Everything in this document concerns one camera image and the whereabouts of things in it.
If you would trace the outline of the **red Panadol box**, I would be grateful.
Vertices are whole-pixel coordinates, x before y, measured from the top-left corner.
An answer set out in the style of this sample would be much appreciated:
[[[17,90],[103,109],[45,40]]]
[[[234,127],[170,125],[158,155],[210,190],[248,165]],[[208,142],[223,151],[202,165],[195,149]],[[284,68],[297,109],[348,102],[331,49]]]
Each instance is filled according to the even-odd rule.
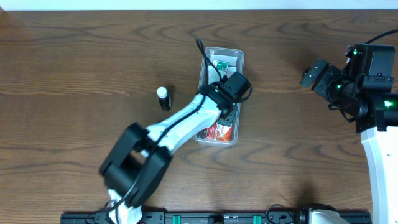
[[[205,139],[215,141],[230,141],[233,126],[225,126],[222,124],[215,123],[211,127],[206,129]]]

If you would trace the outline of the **blue medicine box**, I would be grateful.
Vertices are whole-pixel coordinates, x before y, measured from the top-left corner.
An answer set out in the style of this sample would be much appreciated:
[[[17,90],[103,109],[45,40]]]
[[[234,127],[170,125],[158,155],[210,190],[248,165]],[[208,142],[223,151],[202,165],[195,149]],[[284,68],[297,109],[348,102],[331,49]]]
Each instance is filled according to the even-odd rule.
[[[210,57],[213,65],[208,66],[208,84],[220,81],[221,77],[227,76],[228,78],[237,71],[236,63],[238,58],[227,55],[211,55]]]

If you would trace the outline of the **white green medicine box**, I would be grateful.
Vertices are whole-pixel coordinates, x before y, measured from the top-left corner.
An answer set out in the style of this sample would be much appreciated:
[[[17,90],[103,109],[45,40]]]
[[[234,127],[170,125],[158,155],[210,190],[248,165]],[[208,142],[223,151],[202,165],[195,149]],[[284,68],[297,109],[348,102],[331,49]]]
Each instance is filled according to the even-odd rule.
[[[236,67],[230,66],[228,62],[222,62],[219,60],[214,60],[213,65],[216,67],[217,72],[212,66],[209,66],[208,78],[215,78],[216,80],[219,78],[218,73],[221,75],[221,77],[230,77],[237,70]]]

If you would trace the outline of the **clear plastic container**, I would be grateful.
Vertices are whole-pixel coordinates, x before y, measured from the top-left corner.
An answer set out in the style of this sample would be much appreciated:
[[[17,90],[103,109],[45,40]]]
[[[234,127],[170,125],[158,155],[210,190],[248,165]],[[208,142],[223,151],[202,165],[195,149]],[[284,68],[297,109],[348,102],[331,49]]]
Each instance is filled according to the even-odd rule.
[[[221,47],[207,47],[205,49],[206,56],[210,59],[211,55],[227,55],[237,57],[236,68],[237,72],[243,74],[244,71],[244,53],[238,49],[227,49]],[[208,84],[208,74],[205,74],[205,63],[202,62],[201,74],[199,79],[199,86]],[[239,119],[240,119],[240,111],[241,111],[241,104],[236,103],[238,106],[238,110],[236,112],[235,118],[233,120],[233,130],[231,133],[231,140],[226,141],[215,141],[205,139],[206,137],[206,129],[196,133],[193,139],[196,140],[199,144],[205,146],[214,146],[214,147],[230,147],[235,144],[238,140],[238,132],[239,132]]]

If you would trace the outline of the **dark bottle white cap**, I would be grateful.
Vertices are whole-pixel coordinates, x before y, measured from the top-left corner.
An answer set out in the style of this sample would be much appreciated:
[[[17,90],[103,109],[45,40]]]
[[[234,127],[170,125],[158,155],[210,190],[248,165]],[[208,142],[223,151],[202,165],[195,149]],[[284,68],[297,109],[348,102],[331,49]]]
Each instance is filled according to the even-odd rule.
[[[157,96],[158,96],[160,107],[164,111],[169,111],[172,107],[172,104],[171,104],[171,97],[170,97],[170,93],[169,93],[168,89],[166,89],[166,87],[164,87],[164,86],[158,87]]]

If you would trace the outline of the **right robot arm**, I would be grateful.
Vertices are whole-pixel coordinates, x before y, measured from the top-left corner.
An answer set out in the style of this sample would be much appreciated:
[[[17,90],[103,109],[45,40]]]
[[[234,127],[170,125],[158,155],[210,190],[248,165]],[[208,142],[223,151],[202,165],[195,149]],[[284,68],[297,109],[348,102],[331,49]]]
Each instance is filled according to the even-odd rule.
[[[318,59],[301,85],[354,122],[368,162],[374,223],[397,223],[397,94],[392,59],[350,58],[344,70]]]

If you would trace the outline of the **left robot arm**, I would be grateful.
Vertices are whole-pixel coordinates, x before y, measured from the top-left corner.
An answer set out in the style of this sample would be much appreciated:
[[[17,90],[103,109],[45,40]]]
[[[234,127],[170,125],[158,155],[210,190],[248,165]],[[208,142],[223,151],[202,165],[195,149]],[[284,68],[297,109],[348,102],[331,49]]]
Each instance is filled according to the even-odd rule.
[[[128,126],[99,168],[109,188],[114,223],[137,223],[141,205],[155,192],[175,151],[199,131],[226,118],[244,91],[226,84],[201,86],[193,100],[171,117],[143,128]]]

